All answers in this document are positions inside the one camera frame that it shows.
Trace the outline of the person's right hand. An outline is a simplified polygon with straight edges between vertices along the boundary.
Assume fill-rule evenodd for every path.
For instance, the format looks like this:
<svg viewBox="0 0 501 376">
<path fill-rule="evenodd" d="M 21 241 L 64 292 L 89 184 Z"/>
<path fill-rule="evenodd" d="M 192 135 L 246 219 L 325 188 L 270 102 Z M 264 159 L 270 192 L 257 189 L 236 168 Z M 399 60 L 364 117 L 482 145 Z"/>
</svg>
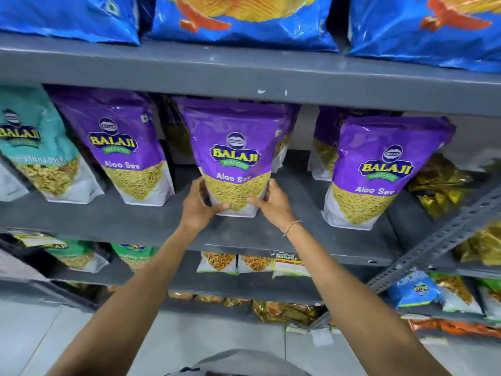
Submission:
<svg viewBox="0 0 501 376">
<path fill-rule="evenodd" d="M 274 178 L 270 178 L 263 200 L 271 205 L 270 210 L 263 214 L 285 237 L 293 225 L 301 223 L 296 219 L 286 193 Z"/>
</svg>

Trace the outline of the person's left hand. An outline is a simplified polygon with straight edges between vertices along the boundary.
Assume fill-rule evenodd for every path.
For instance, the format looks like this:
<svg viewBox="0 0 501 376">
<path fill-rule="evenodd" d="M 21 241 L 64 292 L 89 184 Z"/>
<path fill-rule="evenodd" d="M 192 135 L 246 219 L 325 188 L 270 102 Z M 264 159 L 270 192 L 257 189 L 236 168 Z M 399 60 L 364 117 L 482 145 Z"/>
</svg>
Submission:
<svg viewBox="0 0 501 376">
<path fill-rule="evenodd" d="M 189 194 L 183 201 L 183 213 L 179 225 L 183 230 L 200 233 L 214 216 L 203 198 L 206 190 L 204 177 L 192 181 Z"/>
</svg>

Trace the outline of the purple snack packet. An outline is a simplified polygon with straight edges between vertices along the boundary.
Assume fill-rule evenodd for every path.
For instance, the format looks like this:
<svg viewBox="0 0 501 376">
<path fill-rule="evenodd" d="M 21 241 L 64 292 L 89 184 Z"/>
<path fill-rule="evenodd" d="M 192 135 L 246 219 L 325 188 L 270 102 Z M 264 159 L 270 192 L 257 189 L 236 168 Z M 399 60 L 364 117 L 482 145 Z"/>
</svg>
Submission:
<svg viewBox="0 0 501 376">
<path fill-rule="evenodd" d="M 188 126 L 210 202 L 229 204 L 219 215 L 254 218 L 258 208 L 247 199 L 266 193 L 277 145 L 291 122 L 291 105 L 188 96 L 174 100 Z"/>
<path fill-rule="evenodd" d="M 308 171 L 315 180 L 330 182 L 338 159 L 337 145 L 346 118 L 391 116 L 392 111 L 320 106 L 308 161 Z"/>
<path fill-rule="evenodd" d="M 282 133 L 279 136 L 279 142 L 276 146 L 276 151 L 272 160 L 272 173 L 277 173 L 282 167 L 287 149 L 291 140 L 293 129 L 296 125 L 297 118 L 301 109 L 300 104 L 290 104 L 289 114 L 284 123 Z"/>
<path fill-rule="evenodd" d="M 121 89 L 44 88 L 126 204 L 161 207 L 175 194 L 147 97 Z"/>
<path fill-rule="evenodd" d="M 340 127 L 338 159 L 325 195 L 322 215 L 326 223 L 371 230 L 455 132 L 456 126 L 447 117 L 348 117 Z"/>
</svg>

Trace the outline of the person's right forearm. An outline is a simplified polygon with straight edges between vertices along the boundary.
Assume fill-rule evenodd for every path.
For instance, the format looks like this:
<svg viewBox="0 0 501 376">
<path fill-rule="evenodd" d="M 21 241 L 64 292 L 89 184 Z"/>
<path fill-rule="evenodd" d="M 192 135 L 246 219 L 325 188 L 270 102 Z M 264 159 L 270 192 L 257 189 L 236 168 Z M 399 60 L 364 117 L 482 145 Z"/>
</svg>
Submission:
<svg viewBox="0 0 501 376">
<path fill-rule="evenodd" d="M 409 326 L 301 225 L 286 236 L 368 376 L 452 376 Z"/>
</svg>

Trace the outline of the person's left forearm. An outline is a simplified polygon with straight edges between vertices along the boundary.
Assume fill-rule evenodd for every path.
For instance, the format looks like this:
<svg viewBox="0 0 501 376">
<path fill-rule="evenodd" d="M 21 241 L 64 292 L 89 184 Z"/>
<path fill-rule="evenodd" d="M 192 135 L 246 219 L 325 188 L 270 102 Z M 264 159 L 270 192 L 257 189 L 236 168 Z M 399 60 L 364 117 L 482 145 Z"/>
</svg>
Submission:
<svg viewBox="0 0 501 376">
<path fill-rule="evenodd" d="M 153 259 L 97 310 L 46 376 L 127 376 L 200 231 L 181 223 Z"/>
</svg>

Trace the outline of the yellow label snack packet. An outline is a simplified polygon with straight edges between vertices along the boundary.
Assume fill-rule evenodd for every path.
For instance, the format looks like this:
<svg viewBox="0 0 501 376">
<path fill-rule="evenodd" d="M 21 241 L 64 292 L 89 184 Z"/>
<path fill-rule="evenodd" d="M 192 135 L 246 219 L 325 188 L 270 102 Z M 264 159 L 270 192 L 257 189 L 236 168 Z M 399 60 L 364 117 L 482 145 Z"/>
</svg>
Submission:
<svg viewBox="0 0 501 376">
<path fill-rule="evenodd" d="M 298 255 L 279 252 L 271 262 L 272 279 L 278 277 L 311 277 Z"/>
</svg>

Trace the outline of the gold foil snack packet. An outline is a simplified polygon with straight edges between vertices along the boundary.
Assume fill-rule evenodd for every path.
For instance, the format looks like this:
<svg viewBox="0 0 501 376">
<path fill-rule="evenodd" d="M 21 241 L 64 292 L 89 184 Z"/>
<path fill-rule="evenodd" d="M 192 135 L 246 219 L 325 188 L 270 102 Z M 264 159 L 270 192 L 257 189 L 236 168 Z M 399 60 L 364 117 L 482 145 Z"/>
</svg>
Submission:
<svg viewBox="0 0 501 376">
<path fill-rule="evenodd" d="M 437 220 L 464 199 L 472 182 L 471 175 L 457 168 L 443 154 L 435 153 L 406 188 L 419 199 L 431 218 Z"/>
<path fill-rule="evenodd" d="M 254 313 L 265 323 L 311 325 L 325 308 L 323 305 L 302 305 L 271 301 L 253 301 Z"/>
<path fill-rule="evenodd" d="M 458 245 L 454 253 L 461 263 L 480 261 L 486 266 L 501 266 L 501 220 L 476 232 Z"/>
</svg>

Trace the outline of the grey metal shelf rack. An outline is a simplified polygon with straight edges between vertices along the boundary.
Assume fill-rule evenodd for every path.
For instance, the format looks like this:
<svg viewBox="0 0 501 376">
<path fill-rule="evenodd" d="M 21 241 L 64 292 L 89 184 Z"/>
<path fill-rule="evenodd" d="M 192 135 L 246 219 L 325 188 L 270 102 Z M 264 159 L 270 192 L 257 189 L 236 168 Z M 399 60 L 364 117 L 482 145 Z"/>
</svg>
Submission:
<svg viewBox="0 0 501 376">
<path fill-rule="evenodd" d="M 0 32 L 0 81 L 501 117 L 501 75 L 326 52 Z M 322 185 L 300 172 L 305 153 L 292 150 L 291 159 L 298 164 L 285 161 L 277 180 L 308 229 L 303 197 Z"/>
</svg>

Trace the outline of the white price tag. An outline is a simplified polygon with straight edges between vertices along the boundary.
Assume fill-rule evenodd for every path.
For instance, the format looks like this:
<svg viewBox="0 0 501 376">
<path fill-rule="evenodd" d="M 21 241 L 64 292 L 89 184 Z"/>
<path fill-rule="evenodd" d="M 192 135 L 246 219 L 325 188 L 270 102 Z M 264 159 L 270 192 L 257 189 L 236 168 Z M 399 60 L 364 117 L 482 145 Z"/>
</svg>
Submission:
<svg viewBox="0 0 501 376">
<path fill-rule="evenodd" d="M 314 346 L 317 348 L 333 346 L 334 341 L 331 330 L 328 327 L 310 330 Z"/>
</svg>

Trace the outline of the person's grey shirt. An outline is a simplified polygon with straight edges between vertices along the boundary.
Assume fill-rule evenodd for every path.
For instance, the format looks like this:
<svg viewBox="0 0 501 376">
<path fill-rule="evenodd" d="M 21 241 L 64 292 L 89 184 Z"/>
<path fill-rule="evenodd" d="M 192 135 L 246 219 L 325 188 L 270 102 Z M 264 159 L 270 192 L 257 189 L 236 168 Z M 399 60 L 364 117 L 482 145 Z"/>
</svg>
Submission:
<svg viewBox="0 0 501 376">
<path fill-rule="evenodd" d="M 270 352 L 231 349 L 164 376 L 312 376 Z"/>
</svg>

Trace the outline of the small blue snack packet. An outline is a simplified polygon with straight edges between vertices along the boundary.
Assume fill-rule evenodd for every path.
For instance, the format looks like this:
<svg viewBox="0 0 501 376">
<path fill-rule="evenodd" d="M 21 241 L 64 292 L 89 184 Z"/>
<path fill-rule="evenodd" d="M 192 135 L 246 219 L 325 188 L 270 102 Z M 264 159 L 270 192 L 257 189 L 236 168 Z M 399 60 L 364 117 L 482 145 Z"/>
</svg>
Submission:
<svg viewBox="0 0 501 376">
<path fill-rule="evenodd" d="M 396 309 L 442 302 L 442 293 L 435 281 L 424 271 L 414 271 L 387 289 L 387 296 Z"/>
</svg>

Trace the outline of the grey perforated metal rack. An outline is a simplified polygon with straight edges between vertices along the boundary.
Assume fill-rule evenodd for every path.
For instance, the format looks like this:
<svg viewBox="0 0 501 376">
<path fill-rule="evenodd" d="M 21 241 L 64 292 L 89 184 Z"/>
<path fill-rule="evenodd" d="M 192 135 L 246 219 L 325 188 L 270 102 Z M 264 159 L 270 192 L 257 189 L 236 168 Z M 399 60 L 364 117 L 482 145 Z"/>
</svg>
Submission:
<svg viewBox="0 0 501 376">
<path fill-rule="evenodd" d="M 452 269 L 440 263 L 452 249 L 501 220 L 500 177 L 470 189 L 470 195 L 436 220 L 404 190 L 369 231 L 329 226 L 321 214 L 327 187 L 307 191 L 305 226 L 334 259 L 377 293 L 413 270 Z"/>
</svg>

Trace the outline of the teal snack packet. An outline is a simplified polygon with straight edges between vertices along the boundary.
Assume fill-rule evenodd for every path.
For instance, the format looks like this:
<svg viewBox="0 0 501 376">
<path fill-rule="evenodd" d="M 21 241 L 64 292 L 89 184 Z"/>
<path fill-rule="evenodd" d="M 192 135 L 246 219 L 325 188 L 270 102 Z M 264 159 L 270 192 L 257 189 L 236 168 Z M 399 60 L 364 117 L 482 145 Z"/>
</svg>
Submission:
<svg viewBox="0 0 501 376">
<path fill-rule="evenodd" d="M 0 84 L 0 152 L 48 202 L 90 204 L 105 194 L 41 85 Z"/>
</svg>

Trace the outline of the row of orange snack packets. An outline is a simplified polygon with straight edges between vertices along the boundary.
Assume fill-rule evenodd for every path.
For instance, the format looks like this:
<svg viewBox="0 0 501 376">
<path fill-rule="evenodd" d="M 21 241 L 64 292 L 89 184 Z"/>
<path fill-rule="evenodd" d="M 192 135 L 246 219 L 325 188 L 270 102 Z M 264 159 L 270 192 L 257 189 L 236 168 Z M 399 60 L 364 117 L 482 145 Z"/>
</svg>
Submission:
<svg viewBox="0 0 501 376">
<path fill-rule="evenodd" d="M 453 336 L 489 338 L 501 341 L 501 327 L 443 318 L 405 319 L 405 321 L 414 333 L 446 333 Z"/>
</svg>

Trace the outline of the light green snack packet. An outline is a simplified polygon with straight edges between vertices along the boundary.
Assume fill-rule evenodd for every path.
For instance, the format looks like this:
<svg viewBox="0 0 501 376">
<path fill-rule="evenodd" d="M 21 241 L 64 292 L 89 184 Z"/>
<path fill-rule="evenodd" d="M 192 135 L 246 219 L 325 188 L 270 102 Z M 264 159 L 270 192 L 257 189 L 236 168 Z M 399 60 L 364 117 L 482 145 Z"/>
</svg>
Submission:
<svg viewBox="0 0 501 376">
<path fill-rule="evenodd" d="M 475 279 L 486 319 L 501 322 L 501 279 Z"/>
</svg>

